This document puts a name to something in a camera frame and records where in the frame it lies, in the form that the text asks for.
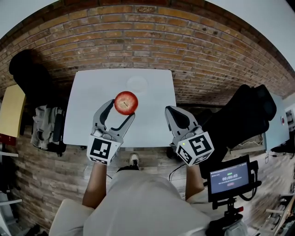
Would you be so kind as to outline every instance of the white shirt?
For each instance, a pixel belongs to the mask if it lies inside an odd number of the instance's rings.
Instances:
[[[167,179],[120,171],[95,210],[64,200],[49,236],[204,236],[223,213],[212,210],[207,190],[185,202]]]

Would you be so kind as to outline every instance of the small monitor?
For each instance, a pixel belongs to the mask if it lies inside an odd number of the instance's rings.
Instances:
[[[250,191],[250,161],[248,156],[222,162],[209,171],[209,202],[219,201]]]

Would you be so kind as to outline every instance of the wall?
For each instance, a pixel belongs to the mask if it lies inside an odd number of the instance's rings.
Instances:
[[[295,68],[295,13],[286,0],[207,0],[262,33]]]
[[[1,39],[0,94],[14,84],[8,72],[12,56],[27,48],[42,56],[60,90],[70,90],[78,70],[135,67],[171,70],[177,103],[224,105],[244,83],[265,84],[282,97],[295,91],[295,73],[281,53],[216,5],[201,0],[194,5],[158,0],[156,6],[76,2],[44,8]]]
[[[15,25],[57,0],[0,0],[0,38]]]

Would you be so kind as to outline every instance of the person's arm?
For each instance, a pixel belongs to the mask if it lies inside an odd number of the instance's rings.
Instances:
[[[82,205],[95,209],[106,196],[106,165],[93,165]]]
[[[203,191],[204,189],[205,188],[203,185],[203,179],[201,176],[199,165],[187,166],[185,200]]]

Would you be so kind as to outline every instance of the display screen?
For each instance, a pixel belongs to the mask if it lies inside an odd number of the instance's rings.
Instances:
[[[248,165],[241,163],[210,172],[211,193],[220,193],[249,184]]]

